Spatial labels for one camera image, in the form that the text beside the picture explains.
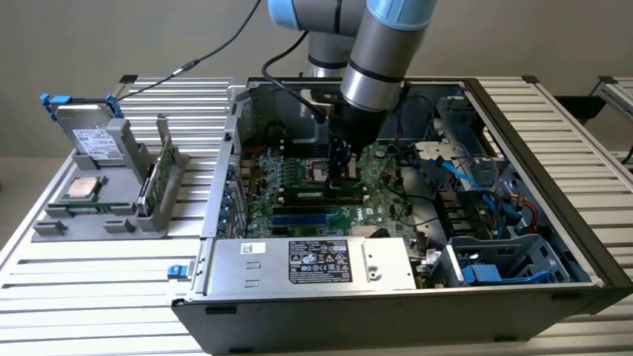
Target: robotic arm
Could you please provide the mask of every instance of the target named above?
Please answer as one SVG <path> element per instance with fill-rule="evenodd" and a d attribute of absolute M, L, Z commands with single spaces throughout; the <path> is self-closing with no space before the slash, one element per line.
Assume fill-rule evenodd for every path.
<path fill-rule="evenodd" d="M 356 37 L 340 86 L 341 100 L 329 121 L 328 181 L 334 188 L 332 182 L 378 137 L 424 39 L 436 0 L 269 0 L 268 5 L 274 23 L 312 31 L 312 67 L 320 65 L 332 69 L 342 65 L 345 52 L 337 37 Z M 334 52 L 336 56 L 328 56 L 322 43 L 328 39 L 332 39 L 329 54 Z M 314 58 L 318 55 L 334 58 L 336 62 L 318 60 Z"/>

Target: motherboard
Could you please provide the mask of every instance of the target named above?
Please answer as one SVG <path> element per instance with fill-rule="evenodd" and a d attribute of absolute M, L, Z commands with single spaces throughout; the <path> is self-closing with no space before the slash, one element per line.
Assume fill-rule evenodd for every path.
<path fill-rule="evenodd" d="M 365 148 L 356 181 L 325 192 L 325 158 L 288 157 L 278 148 L 241 164 L 248 195 L 248 237 L 402 237 L 416 242 L 405 201 L 385 186 L 386 145 Z"/>

